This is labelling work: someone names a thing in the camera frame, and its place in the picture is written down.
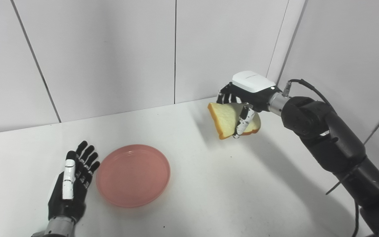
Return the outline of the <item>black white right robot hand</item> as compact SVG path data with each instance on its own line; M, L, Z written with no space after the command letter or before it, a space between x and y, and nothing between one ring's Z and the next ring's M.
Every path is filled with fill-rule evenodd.
M254 120L254 114L262 111L281 116L287 99L282 91L266 77L252 71L242 71L233 75L232 80L223 87L216 103L237 103L240 100L241 112L238 113L236 127L232 136L239 138Z

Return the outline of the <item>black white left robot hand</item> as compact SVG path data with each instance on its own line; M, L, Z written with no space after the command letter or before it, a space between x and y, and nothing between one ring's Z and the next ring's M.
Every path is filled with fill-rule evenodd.
M57 216L65 216L74 221L76 224L84 215L86 210L86 195L95 171L99 168L100 162L98 153L93 145L87 141L82 141L76 150L70 150L67 158L75 161L75 181L73 183L73 199L62 199L62 171L58 177L54 190L48 201L48 219L54 219Z

